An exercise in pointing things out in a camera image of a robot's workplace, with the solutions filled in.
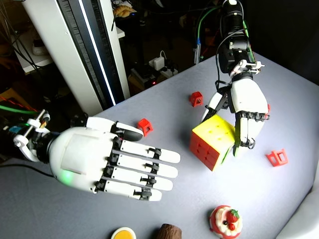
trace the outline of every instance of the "gray table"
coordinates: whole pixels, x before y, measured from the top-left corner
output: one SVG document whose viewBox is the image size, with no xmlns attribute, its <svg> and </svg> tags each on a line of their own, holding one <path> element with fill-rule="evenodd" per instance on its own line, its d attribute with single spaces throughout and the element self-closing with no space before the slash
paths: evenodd
<svg viewBox="0 0 319 239">
<path fill-rule="evenodd" d="M 201 91 L 206 104 L 215 92 L 215 58 L 210 58 L 98 115 L 131 125 L 147 118 L 154 131 L 142 143 L 181 154 L 174 188 L 164 192 L 160 202 L 93 195 L 28 169 L 1 169 L 0 238 L 105 239 L 126 226 L 138 239 L 148 239 L 169 223 L 182 229 L 183 239 L 209 239 L 215 237 L 209 231 L 208 214 L 221 204 L 242 215 L 240 238 L 274 238 L 313 184 L 319 86 L 256 57 L 266 65 L 255 80 L 271 104 L 271 120 L 244 157 L 229 156 L 212 173 L 188 150 L 191 130 L 204 111 L 203 106 L 193 108 L 188 97 Z M 227 75 L 222 80 L 228 81 Z M 219 114 L 234 123 L 229 111 Z M 289 163 L 274 168 L 265 154 L 281 148 Z"/>
</svg>

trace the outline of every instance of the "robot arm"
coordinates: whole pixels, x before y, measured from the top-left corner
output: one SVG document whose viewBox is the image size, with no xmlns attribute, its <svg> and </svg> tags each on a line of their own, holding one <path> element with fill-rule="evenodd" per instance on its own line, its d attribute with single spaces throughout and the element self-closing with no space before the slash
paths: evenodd
<svg viewBox="0 0 319 239">
<path fill-rule="evenodd" d="M 91 193 L 103 191 L 148 201 L 159 201 L 159 190 L 172 189 L 173 183 L 161 176 L 175 178 L 178 171 L 164 163 L 178 163 L 180 155 L 132 142 L 143 137 L 139 129 L 89 117 L 85 127 L 72 127 L 57 135 L 40 130 L 42 115 L 28 121 L 33 122 L 28 134 L 35 129 L 36 140 L 34 135 L 28 139 L 28 134 L 18 134 L 14 142 L 29 160 L 49 163 L 61 183 Z"/>
<path fill-rule="evenodd" d="M 216 81 L 217 92 L 206 106 L 202 121 L 216 114 L 221 108 L 230 108 L 235 113 L 235 146 L 233 154 L 237 156 L 255 146 L 255 138 L 268 120 L 266 98 L 253 75 L 260 72 L 264 65 L 255 62 L 245 33 L 243 9 L 236 0 L 225 0 L 221 18 L 223 38 L 219 55 L 219 65 L 223 73 L 228 73 L 230 83 L 219 88 L 221 81 Z"/>
</svg>

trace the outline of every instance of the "brown toy log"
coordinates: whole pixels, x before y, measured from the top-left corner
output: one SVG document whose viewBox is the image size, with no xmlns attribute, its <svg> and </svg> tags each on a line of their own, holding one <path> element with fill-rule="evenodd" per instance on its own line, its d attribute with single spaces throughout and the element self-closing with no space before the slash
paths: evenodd
<svg viewBox="0 0 319 239">
<path fill-rule="evenodd" d="M 170 224 L 163 224 L 156 239 L 181 239 L 181 229 Z"/>
</svg>

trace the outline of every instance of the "dark background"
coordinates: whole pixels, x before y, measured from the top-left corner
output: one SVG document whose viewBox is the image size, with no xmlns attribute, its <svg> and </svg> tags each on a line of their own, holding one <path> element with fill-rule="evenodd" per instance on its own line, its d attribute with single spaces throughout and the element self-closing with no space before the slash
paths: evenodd
<svg viewBox="0 0 319 239">
<path fill-rule="evenodd" d="M 319 85 L 319 1 L 244 0 L 253 51 Z"/>
</svg>

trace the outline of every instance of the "yellow and white round toy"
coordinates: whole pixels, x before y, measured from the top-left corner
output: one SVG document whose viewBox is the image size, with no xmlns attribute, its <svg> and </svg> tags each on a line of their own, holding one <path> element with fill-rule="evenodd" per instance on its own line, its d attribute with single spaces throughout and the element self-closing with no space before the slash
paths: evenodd
<svg viewBox="0 0 319 239">
<path fill-rule="evenodd" d="M 111 239 L 136 239 L 136 235 L 131 228 L 119 228 L 112 234 Z"/>
</svg>

